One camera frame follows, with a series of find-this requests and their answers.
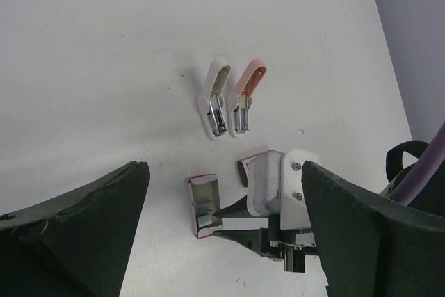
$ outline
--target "purple tube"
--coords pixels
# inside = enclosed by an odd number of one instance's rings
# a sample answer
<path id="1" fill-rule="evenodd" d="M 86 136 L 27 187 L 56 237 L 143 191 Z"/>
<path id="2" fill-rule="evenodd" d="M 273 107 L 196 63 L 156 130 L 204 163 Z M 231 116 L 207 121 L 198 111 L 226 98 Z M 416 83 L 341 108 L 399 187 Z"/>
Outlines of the purple tube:
<path id="1" fill-rule="evenodd" d="M 419 160 L 389 194 L 393 201 L 408 205 L 420 194 L 445 160 L 445 122 Z"/>

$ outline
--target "open box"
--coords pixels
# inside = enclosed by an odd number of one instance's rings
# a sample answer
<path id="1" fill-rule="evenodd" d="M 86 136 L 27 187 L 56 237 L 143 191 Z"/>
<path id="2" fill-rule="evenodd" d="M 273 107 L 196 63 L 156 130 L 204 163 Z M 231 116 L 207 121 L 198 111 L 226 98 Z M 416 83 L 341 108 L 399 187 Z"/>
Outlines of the open box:
<path id="1" fill-rule="evenodd" d="M 198 175 L 188 181 L 191 199 L 193 232 L 199 239 L 222 230 L 223 220 L 213 216 L 221 209 L 218 180 L 215 174 Z"/>

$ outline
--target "bolt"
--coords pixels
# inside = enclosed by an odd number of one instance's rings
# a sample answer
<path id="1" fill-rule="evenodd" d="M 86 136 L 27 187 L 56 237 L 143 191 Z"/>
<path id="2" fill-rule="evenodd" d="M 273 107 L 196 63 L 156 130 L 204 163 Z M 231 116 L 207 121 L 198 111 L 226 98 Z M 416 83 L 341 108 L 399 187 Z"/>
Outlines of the bolt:
<path id="1" fill-rule="evenodd" d="M 294 163 L 292 167 L 294 170 L 301 170 L 301 163 Z"/>
<path id="2" fill-rule="evenodd" d="M 295 194 L 293 194 L 293 196 L 294 196 L 294 198 L 296 198 L 296 199 L 299 200 L 299 201 L 302 201 L 302 200 L 303 200 L 303 195 L 302 195 L 302 193 L 295 193 Z"/>

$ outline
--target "white table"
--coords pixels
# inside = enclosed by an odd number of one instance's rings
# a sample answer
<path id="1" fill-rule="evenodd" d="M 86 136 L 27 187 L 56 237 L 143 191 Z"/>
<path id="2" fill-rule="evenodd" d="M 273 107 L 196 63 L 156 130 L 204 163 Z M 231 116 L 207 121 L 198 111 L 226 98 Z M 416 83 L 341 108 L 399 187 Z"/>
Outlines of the white table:
<path id="1" fill-rule="evenodd" d="M 192 234 L 184 179 L 215 172 L 222 206 L 245 195 L 234 161 L 253 150 L 317 152 L 374 191 L 386 151 L 410 139 L 374 0 L 3 0 L 0 214 L 124 163 L 152 179 L 122 296 L 324 296 L 306 274 Z M 233 88 L 262 58 L 251 133 L 207 139 L 195 105 L 210 62 Z M 254 228 L 257 220 L 225 220 Z"/>

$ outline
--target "white tabletop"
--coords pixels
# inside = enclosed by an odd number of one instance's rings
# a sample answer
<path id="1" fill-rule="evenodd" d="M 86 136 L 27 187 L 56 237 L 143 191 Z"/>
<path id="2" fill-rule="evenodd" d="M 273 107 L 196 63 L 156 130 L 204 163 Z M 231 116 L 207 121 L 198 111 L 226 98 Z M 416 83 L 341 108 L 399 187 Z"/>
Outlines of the white tabletop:
<path id="1" fill-rule="evenodd" d="M 184 179 L 218 174 L 222 206 L 245 195 L 235 160 L 298 147 L 374 191 L 410 139 L 374 0 L 3 0 L 0 214 L 124 163 L 152 172 L 122 296 L 324 296 L 325 276 L 222 239 L 197 240 Z M 262 58 L 248 138 L 207 139 L 195 97 L 215 56 L 227 89 Z M 227 228 L 263 225 L 225 220 Z"/>

